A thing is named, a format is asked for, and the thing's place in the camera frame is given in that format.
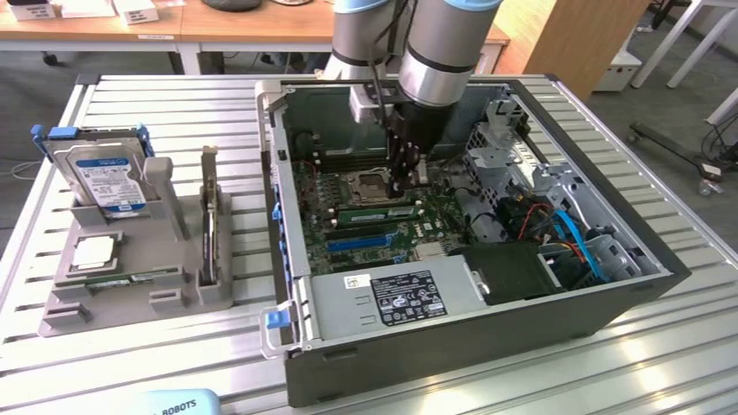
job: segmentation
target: gray floor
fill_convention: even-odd
[[[658,32],[637,35],[632,51],[641,58],[650,56],[669,29],[670,25],[665,23]],[[629,124],[641,120],[688,148],[700,149],[700,139],[709,131],[702,119],[738,87],[738,63],[713,51],[681,86],[669,89],[666,81],[670,74],[697,44],[689,36],[681,37],[642,89],[629,88],[624,93],[601,93],[590,98],[593,111],[619,137],[628,137]],[[4,97],[0,100],[0,125],[4,127],[0,158],[23,161],[40,159],[28,130],[34,124],[55,125],[58,122],[78,73],[171,73],[166,54],[60,53],[58,56],[66,63],[64,67],[47,67],[39,53],[0,52],[0,96]],[[240,54],[227,60],[227,72],[282,72],[254,58],[255,54]],[[733,128],[729,136],[736,137],[737,131],[738,128]],[[648,142],[636,144],[633,148],[702,219],[738,249],[738,220],[732,215],[732,207],[738,206],[738,175],[728,177],[722,195],[705,198],[697,194],[698,177],[686,163]],[[8,161],[0,161],[0,172],[7,172],[12,165]],[[0,173],[0,252],[4,251],[31,184]]]

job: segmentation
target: metal slotted tabletop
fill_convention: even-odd
[[[36,335],[72,223],[72,194],[44,162],[0,262],[0,412],[110,413],[131,393],[196,387],[218,393],[224,413],[738,412],[736,253],[566,88],[542,76],[521,81],[692,277],[590,338],[310,408],[287,406],[283,363],[262,357],[258,333],[259,310],[275,301],[254,101],[254,84],[266,78],[275,77],[103,76],[75,87],[62,125],[144,123],[156,153],[174,160],[179,195],[198,193],[202,146],[218,145],[219,181],[234,196],[235,306],[78,335]],[[531,135],[547,141],[537,125]],[[541,150],[562,157],[551,144]]]

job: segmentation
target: blue latch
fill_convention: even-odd
[[[281,329],[290,326],[290,310],[271,311],[267,313],[267,329]]]
[[[279,202],[275,204],[275,209],[273,210],[273,220],[282,220],[282,207]]]
[[[74,140],[80,133],[78,127],[54,127],[48,132],[50,140]]]
[[[148,134],[148,128],[144,124],[139,123],[136,126],[136,136],[139,136],[140,147],[147,157],[154,157],[154,149],[151,148],[151,135]]]
[[[50,162],[54,162],[51,159],[51,156],[48,155],[47,147],[44,147],[44,139],[47,136],[44,135],[44,126],[42,124],[36,124],[31,127],[31,141],[39,147],[39,150],[42,150],[42,153],[44,153],[44,156],[47,156],[47,159]]]

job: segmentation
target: motherboard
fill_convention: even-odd
[[[306,161],[293,168],[314,275],[446,256],[474,241],[445,163],[430,164],[429,186],[394,199],[385,168],[322,173]]]

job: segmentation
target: table leg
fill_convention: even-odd
[[[674,43],[677,42],[677,38],[682,34],[684,30],[688,28],[688,25],[690,24],[692,19],[694,18],[700,9],[702,8],[702,1],[704,0],[694,0],[692,2],[690,7],[684,12],[680,22],[677,22],[674,28],[669,32],[669,35],[666,36],[665,41],[662,41],[661,45],[658,45],[657,52],[654,52],[654,54],[650,56],[649,61],[646,62],[646,65],[644,65],[644,68],[641,69],[641,71],[636,75],[636,78],[633,79],[632,86],[634,88],[641,88],[650,73],[654,72],[654,68],[657,67],[661,60],[665,58],[666,52],[669,52],[669,49],[674,46]]]
[[[199,43],[178,43],[176,49],[183,58],[186,75],[200,75],[199,69]]]
[[[730,109],[738,105],[738,88],[736,88],[734,93],[730,94],[730,97],[724,101],[724,103],[720,105],[720,107],[716,109],[716,112],[710,114],[706,121],[712,125],[718,125],[720,122],[724,120],[725,115],[730,111]]]
[[[702,59],[702,56],[705,56],[705,53],[709,51],[710,46],[713,46],[713,43],[716,43],[717,38],[724,34],[728,26],[730,25],[730,22],[733,21],[733,19],[736,19],[737,16],[738,9],[733,9],[728,13],[725,13],[725,16],[717,22],[716,27],[710,30],[708,36],[705,36],[705,40],[702,41],[697,49],[694,49],[694,52],[692,52],[692,55],[682,64],[682,67],[680,67],[680,70],[674,74],[674,77],[669,80],[669,83],[666,83],[670,88],[677,88],[680,82],[682,82],[684,77],[692,71],[694,65],[697,65],[697,62],[700,61],[700,59]]]

